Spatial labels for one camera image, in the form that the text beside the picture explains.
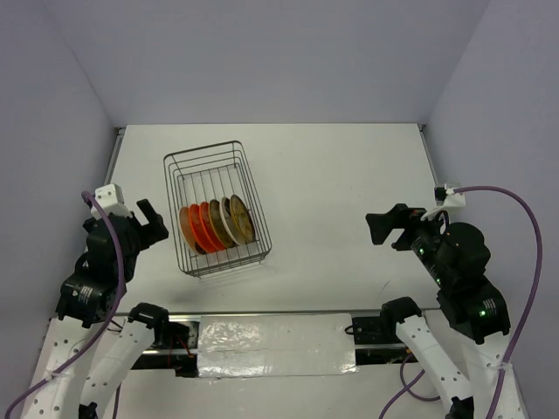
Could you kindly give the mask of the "yellow patterned dark-rim plate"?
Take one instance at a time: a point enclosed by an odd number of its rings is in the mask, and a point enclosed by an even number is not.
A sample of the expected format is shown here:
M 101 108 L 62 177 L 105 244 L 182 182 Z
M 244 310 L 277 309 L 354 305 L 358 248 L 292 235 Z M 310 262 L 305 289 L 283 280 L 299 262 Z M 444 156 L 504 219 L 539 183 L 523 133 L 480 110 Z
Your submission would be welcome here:
M 237 195 L 230 198 L 230 210 L 233 222 L 247 243 L 255 240 L 255 231 L 251 216 L 242 199 Z

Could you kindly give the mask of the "orange plate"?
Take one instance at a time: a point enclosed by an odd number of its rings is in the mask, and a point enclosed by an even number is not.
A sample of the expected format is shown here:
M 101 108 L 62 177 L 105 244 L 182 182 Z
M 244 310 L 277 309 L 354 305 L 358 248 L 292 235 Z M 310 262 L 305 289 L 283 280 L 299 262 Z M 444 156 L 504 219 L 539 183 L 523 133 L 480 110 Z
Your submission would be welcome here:
M 179 210 L 178 218 L 184 242 L 188 245 L 191 251 L 197 252 L 197 242 L 190 228 L 189 208 L 187 206 L 182 206 L 182 208 Z
M 210 240 L 211 245 L 213 246 L 215 251 L 223 251 L 225 247 L 217 237 L 217 234 L 215 233 L 211 224 L 208 202 L 202 202 L 199 205 L 199 216 L 201 219 L 202 227 L 204 229 L 204 233 Z
M 195 203 L 191 204 L 189 206 L 188 215 L 190 228 L 197 244 L 204 250 L 205 253 L 212 253 L 215 249 L 210 239 L 207 237 L 202 225 L 199 205 Z

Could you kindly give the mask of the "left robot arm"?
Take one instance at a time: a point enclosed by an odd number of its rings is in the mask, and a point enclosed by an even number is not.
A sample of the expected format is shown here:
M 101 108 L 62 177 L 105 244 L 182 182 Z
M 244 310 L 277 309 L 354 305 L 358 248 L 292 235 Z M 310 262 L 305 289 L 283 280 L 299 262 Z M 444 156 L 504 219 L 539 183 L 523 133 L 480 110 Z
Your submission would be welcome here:
M 16 399 L 29 403 L 26 418 L 103 417 L 141 353 L 170 340 L 168 311 L 140 303 L 108 351 L 95 356 L 139 254 L 167 239 L 169 232 L 147 199 L 136 204 L 147 219 L 141 224 L 120 199 L 105 203 L 88 192 L 82 196 L 92 210 L 83 224 L 86 250 L 60 288 L 43 377 Z

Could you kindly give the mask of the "cream plate with black spot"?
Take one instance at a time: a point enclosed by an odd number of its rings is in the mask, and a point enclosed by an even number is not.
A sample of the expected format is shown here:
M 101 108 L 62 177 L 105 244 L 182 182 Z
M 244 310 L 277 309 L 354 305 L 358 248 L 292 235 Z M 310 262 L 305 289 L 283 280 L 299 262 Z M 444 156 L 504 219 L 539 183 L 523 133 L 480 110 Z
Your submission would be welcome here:
M 242 245 L 240 240 L 237 237 L 238 231 L 234 225 L 234 222 L 231 218 L 231 211 L 230 211 L 230 200 L 225 196 L 221 199 L 220 202 L 220 217 L 222 220 L 222 224 L 227 232 L 227 235 L 232 240 L 235 245 Z

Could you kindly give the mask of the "brown olive plate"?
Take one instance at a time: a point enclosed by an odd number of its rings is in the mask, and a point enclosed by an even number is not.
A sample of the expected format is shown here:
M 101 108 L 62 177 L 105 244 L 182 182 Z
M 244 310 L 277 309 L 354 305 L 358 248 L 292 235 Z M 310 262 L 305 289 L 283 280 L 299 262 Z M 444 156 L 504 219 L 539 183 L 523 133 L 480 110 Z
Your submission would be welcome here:
M 233 248 L 235 244 L 227 235 L 224 225 L 222 224 L 220 217 L 220 202 L 218 200 L 212 199 L 209 201 L 209 213 L 212 227 L 225 249 Z

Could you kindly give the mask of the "wire dish rack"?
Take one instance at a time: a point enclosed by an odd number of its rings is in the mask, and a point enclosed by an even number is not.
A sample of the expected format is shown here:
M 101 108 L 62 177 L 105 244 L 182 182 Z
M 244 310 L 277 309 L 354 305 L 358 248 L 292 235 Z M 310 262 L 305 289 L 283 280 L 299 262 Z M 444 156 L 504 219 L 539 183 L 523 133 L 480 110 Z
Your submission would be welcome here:
M 170 153 L 163 166 L 180 271 L 201 278 L 264 261 L 272 240 L 241 142 Z

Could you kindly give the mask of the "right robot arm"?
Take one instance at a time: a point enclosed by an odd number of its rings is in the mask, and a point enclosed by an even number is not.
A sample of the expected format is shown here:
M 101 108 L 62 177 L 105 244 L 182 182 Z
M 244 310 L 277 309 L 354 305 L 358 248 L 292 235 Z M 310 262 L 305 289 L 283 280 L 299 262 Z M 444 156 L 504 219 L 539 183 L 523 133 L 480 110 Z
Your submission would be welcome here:
M 368 214 L 373 244 L 393 230 L 396 251 L 412 251 L 438 287 L 437 302 L 456 333 L 466 362 L 462 371 L 432 334 L 410 297 L 383 304 L 382 336 L 401 340 L 414 355 L 443 403 L 448 418 L 524 418 L 515 374 L 505 362 L 511 324 L 502 294 L 485 276 L 491 257 L 481 231 L 469 223 L 446 224 L 444 215 L 397 204 Z

